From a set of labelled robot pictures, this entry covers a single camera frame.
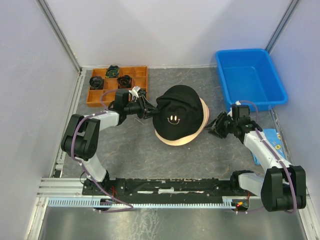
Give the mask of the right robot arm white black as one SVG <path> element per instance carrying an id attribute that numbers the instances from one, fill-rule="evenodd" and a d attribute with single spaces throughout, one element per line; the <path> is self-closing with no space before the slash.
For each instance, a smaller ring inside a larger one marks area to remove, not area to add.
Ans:
<path id="1" fill-rule="evenodd" d="M 307 205 L 306 172 L 280 155 L 267 140 L 263 129 L 250 117 L 250 107 L 233 104 L 230 112 L 221 112 L 206 127 L 220 139 L 234 135 L 258 159 L 264 170 L 260 177 L 249 170 L 232 173 L 229 183 L 236 196 L 248 191 L 262 201 L 268 212 L 285 211 L 294 214 Z"/>

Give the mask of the beige hat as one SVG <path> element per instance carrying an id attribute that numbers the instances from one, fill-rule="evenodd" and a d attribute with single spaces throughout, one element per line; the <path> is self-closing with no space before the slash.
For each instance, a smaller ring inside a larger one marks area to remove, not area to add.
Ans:
<path id="1" fill-rule="evenodd" d="M 168 140 L 168 139 L 165 139 L 162 136 L 160 136 L 159 133 L 156 130 L 154 130 L 157 138 L 169 146 L 182 146 L 182 145 L 188 144 L 191 141 L 193 141 L 204 130 L 206 124 L 208 123 L 209 115 L 210 115 L 209 108 L 206 105 L 206 103 L 204 102 L 204 100 L 202 98 L 199 98 L 199 99 L 201 101 L 202 108 L 203 108 L 203 121 L 202 121 L 200 128 L 195 133 L 188 135 L 188 136 L 185 136 L 185 137 L 182 137 L 182 138 L 179 138 L 177 140 Z"/>

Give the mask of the black cap with logo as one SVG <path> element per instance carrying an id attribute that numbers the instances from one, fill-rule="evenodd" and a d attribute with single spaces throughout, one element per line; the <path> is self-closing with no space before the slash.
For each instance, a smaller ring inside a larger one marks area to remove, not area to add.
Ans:
<path id="1" fill-rule="evenodd" d="M 207 107 L 187 85 L 174 85 L 156 99 L 155 132 L 165 141 L 178 141 L 195 134 L 205 124 Z"/>

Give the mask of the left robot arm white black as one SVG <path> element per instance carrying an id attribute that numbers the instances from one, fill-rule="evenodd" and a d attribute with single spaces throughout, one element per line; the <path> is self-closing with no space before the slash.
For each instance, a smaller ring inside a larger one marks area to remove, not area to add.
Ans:
<path id="1" fill-rule="evenodd" d="M 105 110 L 90 115 L 73 114 L 61 140 L 61 150 L 78 162 L 99 195 L 106 195 L 111 189 L 109 173 L 96 154 L 100 132 L 121 125 L 128 115 L 149 119 L 159 113 L 140 87 L 108 90 L 102 96 L 112 92 L 114 100 Z"/>

